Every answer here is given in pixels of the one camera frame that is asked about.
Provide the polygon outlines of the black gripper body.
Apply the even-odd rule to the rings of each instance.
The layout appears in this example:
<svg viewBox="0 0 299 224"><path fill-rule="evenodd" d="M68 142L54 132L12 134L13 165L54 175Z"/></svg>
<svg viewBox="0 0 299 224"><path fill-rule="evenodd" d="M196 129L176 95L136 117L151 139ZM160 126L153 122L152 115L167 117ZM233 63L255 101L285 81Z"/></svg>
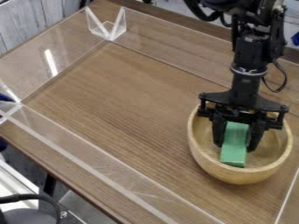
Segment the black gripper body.
<svg viewBox="0 0 299 224"><path fill-rule="evenodd" d="M232 64L229 70L229 89L199 95L196 115L208 118L216 130L223 130L227 122L247 124L257 130L280 130L288 107L259 94L267 66L245 67Z"/></svg>

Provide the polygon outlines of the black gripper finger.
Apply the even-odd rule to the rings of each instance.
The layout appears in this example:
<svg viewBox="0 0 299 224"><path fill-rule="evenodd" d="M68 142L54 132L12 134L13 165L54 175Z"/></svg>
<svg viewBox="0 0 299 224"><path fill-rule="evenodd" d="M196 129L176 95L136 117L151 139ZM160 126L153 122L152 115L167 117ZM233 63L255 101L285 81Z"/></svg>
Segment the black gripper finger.
<svg viewBox="0 0 299 224"><path fill-rule="evenodd" d="M212 117L212 138L213 143L220 147L224 142L224 133L227 128L227 120L225 118L215 114Z"/></svg>
<svg viewBox="0 0 299 224"><path fill-rule="evenodd" d="M249 124L248 128L248 136L247 136L247 151L251 152L256 149L261 137L264 135L264 131L267 129L267 121L257 119L255 122Z"/></svg>

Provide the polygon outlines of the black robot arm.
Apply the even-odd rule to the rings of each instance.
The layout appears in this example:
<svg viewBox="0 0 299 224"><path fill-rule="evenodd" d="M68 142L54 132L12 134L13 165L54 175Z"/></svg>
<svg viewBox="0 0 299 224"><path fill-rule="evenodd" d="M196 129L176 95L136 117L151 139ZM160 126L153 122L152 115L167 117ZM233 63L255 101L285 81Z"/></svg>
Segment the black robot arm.
<svg viewBox="0 0 299 224"><path fill-rule="evenodd" d="M199 94L197 115L212 122L212 140L224 144L229 123L248 126L247 151L253 151L267 130L283 128L288 107L259 95L267 65L275 64L284 53L283 0L183 0L193 15L203 21L231 21L232 52L229 71L233 74L229 90Z"/></svg>

